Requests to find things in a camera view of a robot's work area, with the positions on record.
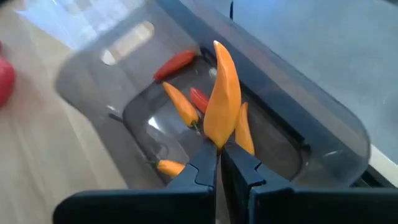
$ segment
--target orange chili pepper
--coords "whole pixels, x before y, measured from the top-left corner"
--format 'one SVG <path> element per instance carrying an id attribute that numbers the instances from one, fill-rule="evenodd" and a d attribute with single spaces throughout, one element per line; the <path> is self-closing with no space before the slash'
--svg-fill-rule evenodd
<path id="1" fill-rule="evenodd" d="M 228 50 L 214 41 L 217 77 L 203 121 L 204 131 L 221 152 L 235 129 L 241 107 L 241 89 L 235 64 Z"/>
<path id="2" fill-rule="evenodd" d="M 184 123 L 188 127 L 197 127 L 199 116 L 192 104 L 178 89 L 176 89 L 171 84 L 163 82 L 163 87 L 169 97 L 172 99 L 174 106 L 176 107 Z"/>
<path id="3" fill-rule="evenodd" d="M 162 159 L 157 163 L 156 168 L 171 177 L 176 177 L 184 170 L 185 165 L 179 162 Z"/>
<path id="4" fill-rule="evenodd" d="M 248 153 L 254 155 L 254 145 L 248 123 L 248 103 L 243 103 L 239 111 L 235 127 L 235 141 Z"/>

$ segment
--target red chili pepper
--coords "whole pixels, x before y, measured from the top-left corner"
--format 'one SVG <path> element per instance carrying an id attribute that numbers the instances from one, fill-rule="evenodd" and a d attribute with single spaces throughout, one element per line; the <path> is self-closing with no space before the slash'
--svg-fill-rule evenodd
<path id="1" fill-rule="evenodd" d="M 191 88 L 189 94 L 193 104 L 202 112 L 203 114 L 206 112 L 207 104 L 209 103 L 209 99 L 205 96 L 199 89 Z"/>
<path id="2" fill-rule="evenodd" d="M 15 71 L 12 65 L 0 57 L 0 108 L 8 100 L 15 83 Z"/>
<path id="3" fill-rule="evenodd" d="M 194 50 L 184 50 L 174 57 L 170 58 L 161 68 L 155 73 L 154 79 L 160 81 L 178 69 L 188 65 L 194 58 L 196 52 Z"/>

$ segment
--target wooden surface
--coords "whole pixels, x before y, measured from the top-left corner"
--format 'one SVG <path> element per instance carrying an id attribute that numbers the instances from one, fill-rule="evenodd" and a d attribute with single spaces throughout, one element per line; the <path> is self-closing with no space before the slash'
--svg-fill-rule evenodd
<path id="1" fill-rule="evenodd" d="M 51 223 L 56 204 L 75 192 L 126 188 L 91 124 L 53 88 L 73 51 L 18 13 L 27 7 L 0 6 L 2 56 L 17 72 L 0 110 L 1 223 Z"/>

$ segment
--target wooden table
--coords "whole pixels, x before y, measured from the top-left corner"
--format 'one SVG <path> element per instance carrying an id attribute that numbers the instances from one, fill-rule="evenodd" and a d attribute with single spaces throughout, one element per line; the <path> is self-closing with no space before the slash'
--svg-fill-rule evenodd
<path id="1" fill-rule="evenodd" d="M 95 38 L 94 26 L 101 27 L 90 26 L 83 16 L 79 21 L 84 26 L 65 20 L 95 8 L 90 2 L 57 5 L 56 1 L 16 0 L 0 6 L 2 56 L 17 72 L 15 91 L 0 110 L 1 223 L 51 223 L 54 206 L 75 192 L 126 188 L 89 121 L 53 87 L 62 62 L 84 44 L 82 40 Z M 133 7 L 128 1 L 114 2 L 109 8 L 112 13 L 127 13 Z M 97 20 L 95 16 L 103 16 L 102 12 L 91 11 L 89 19 Z M 62 33 L 56 37 L 54 30 Z"/>

